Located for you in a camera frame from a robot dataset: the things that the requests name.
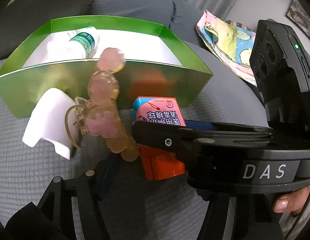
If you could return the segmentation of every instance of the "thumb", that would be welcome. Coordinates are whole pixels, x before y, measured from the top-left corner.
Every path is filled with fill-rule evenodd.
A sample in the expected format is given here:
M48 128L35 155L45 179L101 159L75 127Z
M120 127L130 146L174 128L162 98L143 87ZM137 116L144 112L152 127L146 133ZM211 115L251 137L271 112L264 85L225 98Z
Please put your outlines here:
M302 210L310 192L310 185L298 191L294 191L279 197L274 205L273 210L276 213L293 212L298 214Z

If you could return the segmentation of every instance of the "colorful fabric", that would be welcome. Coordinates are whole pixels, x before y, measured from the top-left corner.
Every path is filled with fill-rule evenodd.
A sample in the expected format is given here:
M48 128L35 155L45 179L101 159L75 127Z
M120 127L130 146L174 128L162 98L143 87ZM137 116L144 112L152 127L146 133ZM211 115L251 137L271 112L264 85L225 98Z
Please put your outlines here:
M204 11L196 25L198 34L210 51L243 80L256 86L249 58L256 33L229 25Z
M247 26L245 26L244 24L241 24L239 22L234 22L234 21L226 20L225 23L227 23L229 25L233 25L235 27L239 27L239 28L251 31L250 28L248 28Z

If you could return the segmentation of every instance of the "gray car seat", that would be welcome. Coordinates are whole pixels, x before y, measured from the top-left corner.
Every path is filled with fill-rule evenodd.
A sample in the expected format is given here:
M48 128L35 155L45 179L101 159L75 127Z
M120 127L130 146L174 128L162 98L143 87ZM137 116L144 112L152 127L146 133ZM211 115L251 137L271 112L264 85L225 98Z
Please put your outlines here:
M209 53L195 32L202 11L181 0L95 0L91 14L136 17L164 24L213 71L214 76L188 108L185 119L266 126L265 110L254 92L220 60ZM127 110L120 113L127 129ZM28 122L15 118L0 98L0 220L5 225L20 208L37 204L55 176L65 179L94 168L109 150L93 138L70 161L40 141L30 148L22 143ZM140 160L122 161L110 192L100 209L111 239L196 239L207 203L186 183L186 175L163 181L147 181ZM81 233L76 200L74 220ZM225 239L231 230L225 231Z

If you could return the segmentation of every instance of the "green bottle label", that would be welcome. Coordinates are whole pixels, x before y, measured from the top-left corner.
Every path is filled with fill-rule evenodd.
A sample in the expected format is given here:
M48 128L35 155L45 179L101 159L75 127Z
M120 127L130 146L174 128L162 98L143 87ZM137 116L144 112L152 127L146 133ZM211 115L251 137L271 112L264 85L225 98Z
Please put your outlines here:
M76 41L81 44L85 49L86 56L88 56L95 47L94 38L89 33L79 33L71 38L70 41Z

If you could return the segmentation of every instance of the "das logo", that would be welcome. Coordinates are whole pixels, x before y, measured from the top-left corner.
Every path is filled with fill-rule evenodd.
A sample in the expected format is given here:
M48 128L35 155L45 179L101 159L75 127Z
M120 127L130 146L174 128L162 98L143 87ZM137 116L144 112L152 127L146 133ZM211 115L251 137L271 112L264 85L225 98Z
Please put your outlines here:
M292 182L299 161L244 161L240 180L252 184Z

